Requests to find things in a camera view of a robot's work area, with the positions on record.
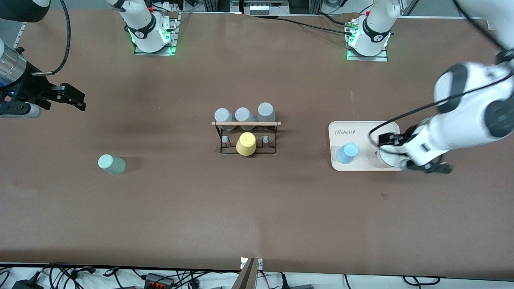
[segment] brown table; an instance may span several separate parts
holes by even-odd
[[[373,63],[347,61],[340,35],[244,15],[194,14],[164,58],[133,56],[118,13],[71,20],[50,79],[85,92],[87,110],[1,121],[3,261],[237,269],[256,256],[271,271],[514,277],[514,138],[448,153],[450,175],[329,161],[330,122],[389,119],[429,103],[454,63],[493,62],[465,21],[399,19],[390,61]],[[20,43],[40,69],[64,44],[59,10]],[[277,154],[219,155],[214,111],[263,101],[283,124]],[[99,169],[104,153],[127,172]]]

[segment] cup rack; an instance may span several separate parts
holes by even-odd
[[[219,152],[221,154],[237,154],[235,144],[244,132],[251,132],[255,135],[257,145],[254,154],[275,154],[277,153],[277,130],[282,125],[279,121],[213,121],[211,123],[216,128],[219,136]],[[250,131],[241,129],[242,125],[255,126]],[[231,131],[224,130],[224,126],[233,127]],[[227,137],[227,142],[223,142],[223,137]],[[264,137],[268,136],[268,143],[264,143]]]

